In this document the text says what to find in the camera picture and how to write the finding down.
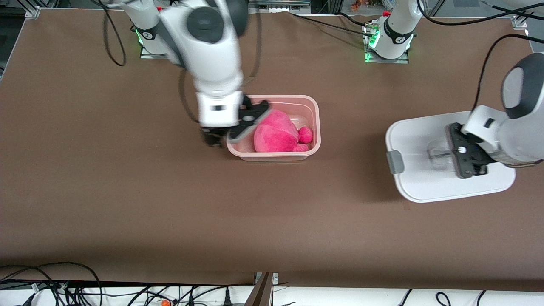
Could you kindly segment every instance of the brown tablecloth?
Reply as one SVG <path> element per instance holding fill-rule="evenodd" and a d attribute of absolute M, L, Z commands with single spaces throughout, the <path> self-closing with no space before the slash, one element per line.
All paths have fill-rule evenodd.
<path fill-rule="evenodd" d="M 274 271 L 291 285 L 544 289 L 544 167 L 518 171 L 503 193 L 414 204 L 385 158 L 393 122 L 471 107 L 509 20 L 421 20 L 410 64 L 383 65 L 364 62 L 357 35 L 263 15 L 261 68 L 245 92 L 315 98 L 323 138 L 304 162 L 266 164 L 207 148 L 180 103 L 179 69 L 139 59 L 128 17 L 112 16 L 124 68 L 106 55 L 101 11 L 43 10 L 23 28 L 0 83 L 1 263 L 73 260 L 117 281 L 228 284 Z M 246 75 L 255 34 L 252 16 Z M 497 47 L 482 103 L 499 106 L 503 76 L 529 52 L 526 41 Z"/>

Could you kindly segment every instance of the metal frame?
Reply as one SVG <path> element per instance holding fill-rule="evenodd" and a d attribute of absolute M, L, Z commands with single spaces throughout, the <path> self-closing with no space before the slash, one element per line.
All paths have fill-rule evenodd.
<path fill-rule="evenodd" d="M 510 21 L 512 22 L 512 26 L 514 27 L 514 30 L 525 30 L 527 29 L 527 19 L 529 17 L 514 15 L 510 18 Z"/>
<path fill-rule="evenodd" d="M 253 287 L 253 290 L 251 290 L 244 306 L 270 306 L 273 285 L 273 272 L 263 272 L 261 277 L 259 277 L 257 284 Z"/>
<path fill-rule="evenodd" d="M 249 13 L 275 13 L 288 11 L 295 14 L 310 14 L 311 0 L 249 0 Z"/>

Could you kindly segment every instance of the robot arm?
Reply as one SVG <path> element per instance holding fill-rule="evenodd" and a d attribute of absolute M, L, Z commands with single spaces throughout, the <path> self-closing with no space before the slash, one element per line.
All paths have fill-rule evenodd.
<path fill-rule="evenodd" d="M 479 138 L 497 162 L 515 167 L 544 160 L 544 53 L 526 56 L 508 72 L 502 100 L 504 112 L 479 106 L 461 132 Z"/>
<path fill-rule="evenodd" d="M 240 89 L 238 37 L 247 19 L 245 0 L 187 0 L 160 14 L 159 34 L 168 58 L 193 75 L 203 131 L 228 129 L 233 142 L 268 111 L 268 103 L 252 105 Z"/>
<path fill-rule="evenodd" d="M 423 16 L 417 6 L 418 0 L 399 0 L 390 16 L 378 19 L 380 36 L 371 48 L 381 57 L 396 59 L 410 47 L 413 30 Z"/>
<path fill-rule="evenodd" d="M 117 5 L 130 17 L 146 50 L 152 54 L 165 54 L 164 43 L 157 33 L 160 14 L 153 0 L 128 1 Z"/>

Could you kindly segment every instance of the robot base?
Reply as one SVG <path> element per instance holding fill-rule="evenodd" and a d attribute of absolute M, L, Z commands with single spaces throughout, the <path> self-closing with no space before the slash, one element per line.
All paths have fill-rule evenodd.
<path fill-rule="evenodd" d="M 363 33 L 370 33 L 367 27 L 363 26 Z M 383 64 L 408 64 L 408 52 L 404 51 L 403 55 L 396 59 L 387 59 L 379 56 L 374 49 L 370 47 L 370 38 L 363 36 L 364 45 L 364 62 L 365 63 L 383 63 Z"/>
<path fill-rule="evenodd" d="M 395 59 L 387 59 L 379 56 L 376 51 L 368 45 L 364 45 L 364 62 L 365 63 L 382 63 L 382 64 L 408 64 L 408 52 L 404 51 L 403 55 Z"/>
<path fill-rule="evenodd" d="M 153 59 L 165 58 L 165 59 L 168 59 L 168 56 L 166 56 L 166 54 L 153 54 L 153 53 L 150 53 L 148 50 L 146 50 L 146 48 L 141 47 L 140 58 L 153 58 Z"/>
<path fill-rule="evenodd" d="M 516 171 L 501 163 L 488 165 L 488 173 L 461 179 L 453 164 L 446 141 L 446 126 L 466 123 L 470 112 L 451 113 L 397 121 L 386 134 L 387 159 L 397 189 L 417 203 L 453 200 L 500 192 L 514 183 Z M 443 154 L 431 152 L 442 150 Z"/>

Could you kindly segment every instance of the stuffed toy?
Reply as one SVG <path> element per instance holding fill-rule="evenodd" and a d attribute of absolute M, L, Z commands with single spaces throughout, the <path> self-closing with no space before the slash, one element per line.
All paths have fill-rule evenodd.
<path fill-rule="evenodd" d="M 303 126 L 296 130 L 289 116 L 277 109 L 257 126 L 253 144 L 257 152 L 303 152 L 313 140 L 313 132 Z"/>

